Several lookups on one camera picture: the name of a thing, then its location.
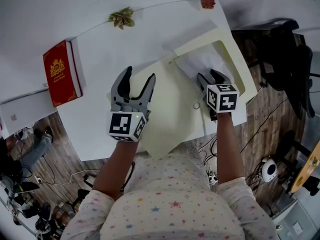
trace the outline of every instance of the office chair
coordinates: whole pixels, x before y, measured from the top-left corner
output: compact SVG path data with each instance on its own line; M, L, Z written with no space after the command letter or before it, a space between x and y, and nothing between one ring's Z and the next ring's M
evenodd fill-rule
M288 20L280 26L274 27L269 34L260 38L250 37L256 47L257 60L248 65L249 68L259 65L264 82L262 87L270 85L276 91L285 91L288 100L296 114L302 118L302 108L307 116L315 116L309 97L312 86L310 73L313 53L305 45L297 46L293 30L299 28L295 20ZM264 63L272 65L273 72L267 73Z

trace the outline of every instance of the gold emblem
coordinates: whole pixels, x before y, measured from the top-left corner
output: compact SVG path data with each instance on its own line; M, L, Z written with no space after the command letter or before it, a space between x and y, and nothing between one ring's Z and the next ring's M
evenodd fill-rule
M50 65L50 74L52 78L60 74L64 70L65 70L65 65L61 59L59 61L58 59L55 59L53 61L53 65Z

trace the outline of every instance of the red book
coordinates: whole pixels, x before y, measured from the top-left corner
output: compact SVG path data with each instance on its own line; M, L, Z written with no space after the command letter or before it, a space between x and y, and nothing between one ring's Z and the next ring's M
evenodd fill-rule
M54 107L82 96L72 45L66 40L43 55L44 70Z

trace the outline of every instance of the white paper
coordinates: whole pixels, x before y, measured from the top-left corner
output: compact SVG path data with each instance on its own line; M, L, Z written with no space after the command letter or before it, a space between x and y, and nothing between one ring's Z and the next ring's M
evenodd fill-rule
M187 52L174 61L177 66L193 81L197 81L197 74L201 73L207 79L213 79L210 69L221 72L235 83L233 75L228 69L228 63L224 58L224 47L221 42L214 42Z

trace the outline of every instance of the white table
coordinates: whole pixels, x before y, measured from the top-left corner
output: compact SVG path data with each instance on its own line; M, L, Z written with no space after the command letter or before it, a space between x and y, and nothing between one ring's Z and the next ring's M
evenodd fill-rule
M116 141L106 135L107 93L126 67L136 71L170 54L164 44L197 29L208 20L229 30L218 1L213 10L201 10L199 0L179 1L138 10L135 27L123 31L104 23L72 41L83 97L58 106L58 112L82 161L108 158ZM234 125L247 120L245 106L233 117ZM211 123L193 132L186 141L215 133Z

